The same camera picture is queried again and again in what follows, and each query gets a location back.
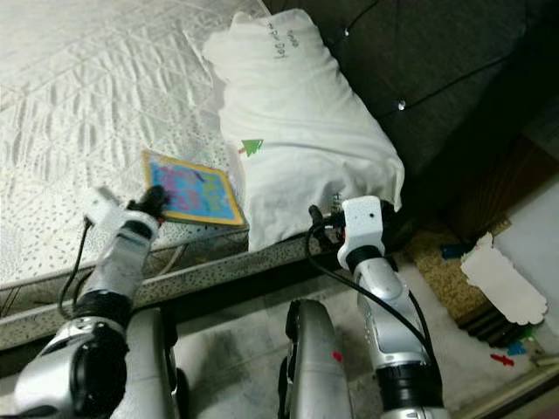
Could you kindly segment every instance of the book cover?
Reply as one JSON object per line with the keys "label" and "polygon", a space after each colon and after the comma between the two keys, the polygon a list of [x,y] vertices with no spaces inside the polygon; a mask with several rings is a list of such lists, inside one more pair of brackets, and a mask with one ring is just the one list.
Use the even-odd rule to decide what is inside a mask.
{"label": "book cover", "polygon": [[165,216],[172,221],[243,225],[227,174],[150,151],[143,152],[146,183],[169,194]]}

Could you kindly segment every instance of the pillowcase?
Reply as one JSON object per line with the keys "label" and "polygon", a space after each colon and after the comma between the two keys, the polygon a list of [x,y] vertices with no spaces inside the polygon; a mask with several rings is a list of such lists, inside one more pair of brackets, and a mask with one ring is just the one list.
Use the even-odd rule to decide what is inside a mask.
{"label": "pillowcase", "polygon": [[375,195],[401,206],[404,166],[303,10],[233,18],[204,57],[225,83],[224,140],[244,172],[249,251],[307,230],[312,204]]}

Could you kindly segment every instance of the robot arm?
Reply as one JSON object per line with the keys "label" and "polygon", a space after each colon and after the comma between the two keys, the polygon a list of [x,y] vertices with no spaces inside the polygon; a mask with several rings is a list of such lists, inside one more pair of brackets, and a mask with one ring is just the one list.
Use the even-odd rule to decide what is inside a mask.
{"label": "robot arm", "polygon": [[22,416],[109,417],[119,405],[127,380],[126,328],[166,200],[163,188],[153,187],[121,211],[72,318],[17,380]]}
{"label": "robot arm", "polygon": [[[407,285],[383,258],[383,220],[380,201],[374,196],[347,200],[345,243],[338,251],[340,265],[354,281],[375,294],[421,330]],[[381,387],[383,419],[446,418],[442,383],[434,359],[401,321],[372,300],[359,295],[365,318],[370,359]]]}

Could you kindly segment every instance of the quilted mattress cover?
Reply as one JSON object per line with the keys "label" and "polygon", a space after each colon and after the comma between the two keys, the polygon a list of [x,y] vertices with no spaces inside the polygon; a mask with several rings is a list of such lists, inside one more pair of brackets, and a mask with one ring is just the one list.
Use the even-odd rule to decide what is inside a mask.
{"label": "quilted mattress cover", "polygon": [[[267,14],[259,0],[0,2],[0,289],[67,271],[84,194],[138,198],[144,148],[229,169],[200,51],[239,10]],[[228,231],[166,223],[155,248]],[[93,229],[83,263],[107,240]]]}

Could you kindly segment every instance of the red mark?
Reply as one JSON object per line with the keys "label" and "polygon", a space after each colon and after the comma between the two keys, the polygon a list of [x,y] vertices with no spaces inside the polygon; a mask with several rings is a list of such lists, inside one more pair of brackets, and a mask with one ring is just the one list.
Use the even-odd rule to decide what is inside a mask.
{"label": "red mark", "polygon": [[498,361],[498,362],[502,362],[503,365],[510,365],[511,367],[514,366],[514,361],[511,360],[510,358],[508,358],[505,355],[495,355],[495,354],[491,354],[490,355],[491,358],[493,358],[494,360]]}
{"label": "red mark", "polygon": [[342,354],[340,354],[338,351],[332,351],[332,357],[338,362],[343,361]]}

